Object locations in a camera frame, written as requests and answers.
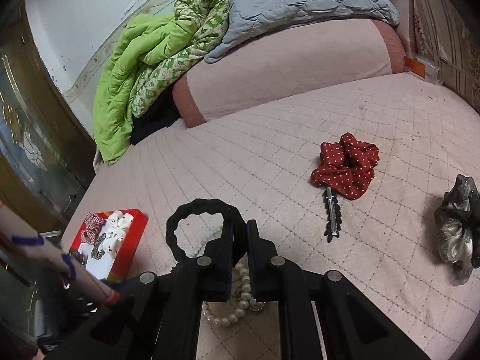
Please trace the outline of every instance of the wall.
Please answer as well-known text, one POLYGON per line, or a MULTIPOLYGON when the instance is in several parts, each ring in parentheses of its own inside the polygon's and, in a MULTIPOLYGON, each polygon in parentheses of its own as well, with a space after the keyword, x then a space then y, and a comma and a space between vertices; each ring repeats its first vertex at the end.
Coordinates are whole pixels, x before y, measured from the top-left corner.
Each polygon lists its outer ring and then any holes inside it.
POLYGON ((26 0, 35 44, 50 76, 93 137, 98 80, 127 21, 171 13, 176 0, 26 0))
POLYGON ((60 92, 92 55, 147 0, 26 0, 35 44, 60 92))

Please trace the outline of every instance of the bed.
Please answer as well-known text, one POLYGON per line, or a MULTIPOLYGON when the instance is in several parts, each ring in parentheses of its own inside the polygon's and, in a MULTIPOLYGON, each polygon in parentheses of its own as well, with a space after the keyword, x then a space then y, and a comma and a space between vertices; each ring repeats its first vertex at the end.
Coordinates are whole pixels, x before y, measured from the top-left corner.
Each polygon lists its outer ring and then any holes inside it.
POLYGON ((375 19, 340 19, 270 33, 222 60, 198 63, 173 88, 188 127, 339 83, 404 71, 416 52, 414 0, 390 0, 400 13, 391 27, 375 19))
MULTIPOLYGON (((480 116, 462 98, 410 73, 300 93, 195 128, 178 121, 100 169, 62 243, 68 248, 87 212, 139 208, 149 222, 129 276, 165 274, 175 265, 167 218, 194 198, 219 198, 256 219, 280 255, 303 269, 338 269, 430 358, 448 359, 480 311, 480 274, 453 284, 452 267, 436 254, 433 212, 458 173, 480 179, 479 131, 480 116), (323 188, 309 176, 320 143, 347 131, 376 144, 380 163, 364 196, 340 198, 343 232, 327 244, 323 188)), ((191 253, 220 224, 189 217, 179 245, 191 253)), ((275 304, 229 329, 201 323, 199 359, 279 353, 275 304)))

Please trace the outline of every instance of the quilted mattress cover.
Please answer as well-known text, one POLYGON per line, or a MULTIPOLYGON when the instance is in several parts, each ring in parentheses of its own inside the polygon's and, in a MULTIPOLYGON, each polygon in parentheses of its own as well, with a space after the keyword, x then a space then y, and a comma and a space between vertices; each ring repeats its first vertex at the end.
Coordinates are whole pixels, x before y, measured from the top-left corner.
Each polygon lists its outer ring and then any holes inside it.
MULTIPOLYGON (((254 218, 260 235, 304 269, 338 269, 433 360, 448 359, 480 310, 480 273, 455 286, 436 255, 433 213, 458 173, 480 180, 480 116, 460 97, 409 73, 343 83, 259 105, 184 130, 178 123, 104 166, 70 221, 139 208, 149 217, 129 276, 170 272, 165 223, 192 199, 219 198, 254 218), (339 198, 343 231, 327 244, 323 188, 309 183, 319 145, 345 132, 380 149, 360 199, 339 198)), ((187 253, 221 226, 191 216, 177 232, 187 253)), ((223 305, 219 314, 231 312, 223 305)), ((279 359, 277 306, 231 328, 202 322, 197 358, 279 359)))

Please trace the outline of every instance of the green blanket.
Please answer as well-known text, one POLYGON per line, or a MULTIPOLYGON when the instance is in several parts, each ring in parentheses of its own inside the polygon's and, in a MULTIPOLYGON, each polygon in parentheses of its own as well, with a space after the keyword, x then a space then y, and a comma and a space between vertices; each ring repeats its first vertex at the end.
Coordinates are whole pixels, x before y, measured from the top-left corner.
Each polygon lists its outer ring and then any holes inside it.
POLYGON ((167 86, 222 40, 228 0, 177 0, 174 14, 138 15, 125 28, 94 97, 94 138, 105 162, 130 145, 141 116, 167 86))

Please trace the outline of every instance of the metal screw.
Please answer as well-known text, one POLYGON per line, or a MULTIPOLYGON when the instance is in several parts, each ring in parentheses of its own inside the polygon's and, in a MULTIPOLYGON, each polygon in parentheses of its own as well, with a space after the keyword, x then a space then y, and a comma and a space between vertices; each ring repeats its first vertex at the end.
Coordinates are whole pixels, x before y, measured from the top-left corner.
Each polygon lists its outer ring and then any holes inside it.
POLYGON ((155 274, 153 274, 152 272, 143 272, 141 275, 140 275, 140 281, 143 283, 143 284, 148 284, 148 283, 151 283, 155 280, 155 274))
POLYGON ((280 256, 273 256, 270 259, 270 262, 272 263, 273 266, 282 266, 283 264, 285 264, 285 259, 280 256))
POLYGON ((197 264, 200 266, 209 266, 212 263, 212 259, 208 256, 202 256, 197 259, 197 264))
POLYGON ((342 278, 342 274, 339 271, 329 271, 327 273, 327 278, 331 281, 339 281, 342 278))

